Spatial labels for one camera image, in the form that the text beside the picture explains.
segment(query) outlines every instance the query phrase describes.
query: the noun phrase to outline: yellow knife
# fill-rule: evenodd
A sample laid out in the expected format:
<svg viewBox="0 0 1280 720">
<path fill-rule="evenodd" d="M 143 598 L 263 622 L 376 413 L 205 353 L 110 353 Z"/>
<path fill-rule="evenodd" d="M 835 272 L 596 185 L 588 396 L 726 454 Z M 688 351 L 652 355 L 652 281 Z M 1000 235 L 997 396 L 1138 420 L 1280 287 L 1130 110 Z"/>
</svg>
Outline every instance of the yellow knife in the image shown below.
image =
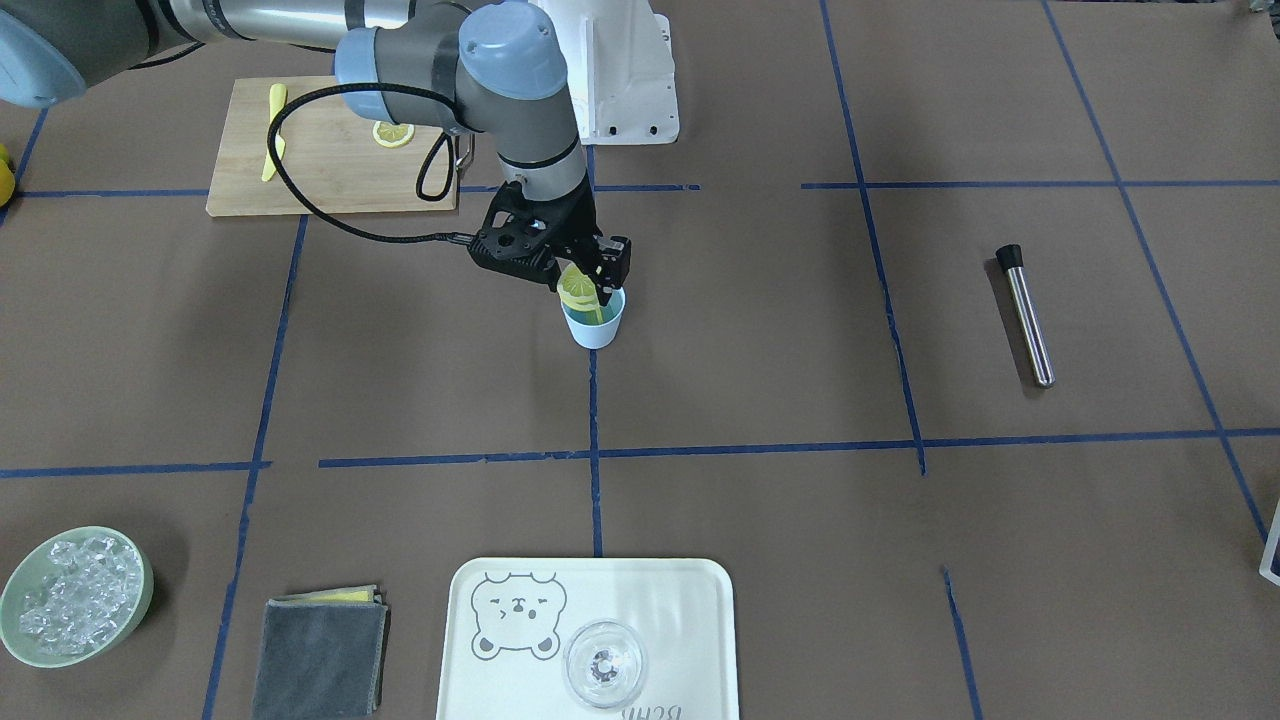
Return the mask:
<svg viewBox="0 0 1280 720">
<path fill-rule="evenodd" d="M 285 87 L 284 83 L 278 82 L 271 86 L 271 109 L 266 117 L 268 127 L 270 127 L 275 115 L 280 113 L 280 109 L 284 108 L 284 101 L 288 100 L 288 97 L 289 88 Z M 282 160 L 284 159 L 284 138 L 279 133 L 275 135 L 275 154 L 279 155 Z M 262 165 L 262 182 L 268 182 L 273 177 L 275 177 L 275 163 L 271 161 L 271 154 L 268 152 L 266 164 Z"/>
</svg>

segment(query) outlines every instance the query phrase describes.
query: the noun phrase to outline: gray towel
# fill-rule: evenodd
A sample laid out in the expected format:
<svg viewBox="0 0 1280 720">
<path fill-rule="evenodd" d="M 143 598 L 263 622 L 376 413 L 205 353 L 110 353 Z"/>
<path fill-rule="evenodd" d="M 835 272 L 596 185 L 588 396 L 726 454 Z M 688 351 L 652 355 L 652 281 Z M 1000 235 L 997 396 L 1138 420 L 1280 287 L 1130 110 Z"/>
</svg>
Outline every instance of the gray towel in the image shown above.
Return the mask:
<svg viewBox="0 0 1280 720">
<path fill-rule="evenodd" d="M 364 717 L 378 708 L 387 606 L 270 600 L 253 720 Z"/>
</svg>

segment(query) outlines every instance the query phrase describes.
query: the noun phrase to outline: green bowl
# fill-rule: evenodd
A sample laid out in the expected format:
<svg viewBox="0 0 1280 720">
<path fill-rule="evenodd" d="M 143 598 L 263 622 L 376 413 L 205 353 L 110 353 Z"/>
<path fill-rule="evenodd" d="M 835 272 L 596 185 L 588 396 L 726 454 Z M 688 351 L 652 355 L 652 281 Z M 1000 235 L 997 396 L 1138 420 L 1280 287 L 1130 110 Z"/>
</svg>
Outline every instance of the green bowl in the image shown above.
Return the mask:
<svg viewBox="0 0 1280 720">
<path fill-rule="evenodd" d="M 124 543 L 138 552 L 138 562 L 142 565 L 142 589 L 140 589 L 137 597 L 133 598 L 128 620 L 120 625 L 120 629 L 116 630 L 115 637 L 110 641 L 100 646 L 97 650 L 92 650 L 83 655 L 50 655 L 41 650 L 40 643 L 37 643 L 33 638 L 18 632 L 18 616 L 22 615 L 23 596 L 28 591 L 40 588 L 45 575 L 56 574 L 59 571 L 59 568 L 49 560 L 49 548 L 52 547 L 55 542 L 81 542 L 92 536 L 109 536 L 114 538 L 115 542 Z M 147 614 L 147 606 L 151 605 L 152 588 L 151 562 L 147 561 L 146 555 L 142 553 L 142 550 L 137 546 L 137 543 L 125 537 L 124 533 L 113 530 L 111 528 L 100 528 L 96 525 L 76 528 L 73 530 L 67 530 L 65 533 L 59 533 L 41 543 L 41 546 L 36 550 L 32 550 L 31 553 L 27 555 L 27 559 L 18 565 L 18 569 L 13 571 L 13 575 L 9 575 L 9 582 L 4 585 L 4 594 L 0 594 L 0 641 L 4 641 L 4 646 L 10 655 L 33 667 L 65 667 L 68 665 L 83 662 L 90 657 L 102 655 L 104 652 L 120 644 L 124 638 L 129 637 L 129 633 L 132 633 L 133 629 L 138 626 L 138 623 L 142 621 L 142 616 Z"/>
</svg>

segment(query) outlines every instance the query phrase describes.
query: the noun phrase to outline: metal stick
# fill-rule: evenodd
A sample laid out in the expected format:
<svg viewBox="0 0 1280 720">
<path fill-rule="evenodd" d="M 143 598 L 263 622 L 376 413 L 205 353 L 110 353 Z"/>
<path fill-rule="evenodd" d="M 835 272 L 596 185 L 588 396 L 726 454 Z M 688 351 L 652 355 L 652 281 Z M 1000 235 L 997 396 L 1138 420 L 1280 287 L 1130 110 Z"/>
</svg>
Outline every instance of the metal stick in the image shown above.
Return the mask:
<svg viewBox="0 0 1280 720">
<path fill-rule="evenodd" d="M 1027 287 L 1023 249 L 1018 245 L 1006 245 L 996 251 L 996 260 L 1000 261 L 1000 269 L 1005 272 L 1009 291 L 1014 296 L 1014 310 L 1018 313 L 1018 324 L 1023 328 L 1023 341 L 1027 343 L 1027 356 L 1032 361 L 1036 384 L 1053 387 L 1057 378 L 1053 375 L 1053 363 L 1048 359 L 1048 347 L 1044 346 L 1036 304 L 1032 302 L 1032 293 Z"/>
</svg>

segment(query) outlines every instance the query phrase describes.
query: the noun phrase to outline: cartoon bear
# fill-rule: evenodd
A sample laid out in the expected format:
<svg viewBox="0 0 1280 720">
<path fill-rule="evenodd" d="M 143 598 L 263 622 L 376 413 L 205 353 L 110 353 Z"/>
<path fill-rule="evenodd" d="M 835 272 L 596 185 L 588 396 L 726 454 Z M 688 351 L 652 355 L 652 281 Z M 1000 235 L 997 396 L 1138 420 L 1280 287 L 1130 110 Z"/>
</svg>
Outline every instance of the cartoon bear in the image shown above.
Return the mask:
<svg viewBox="0 0 1280 720">
<path fill-rule="evenodd" d="M 504 650 L 527 650 L 538 660 L 550 660 L 559 652 L 556 625 L 566 600 L 564 585 L 556 575 L 543 580 L 532 574 L 485 573 L 471 593 L 476 614 L 471 652 L 480 660 L 493 660 Z"/>
</svg>

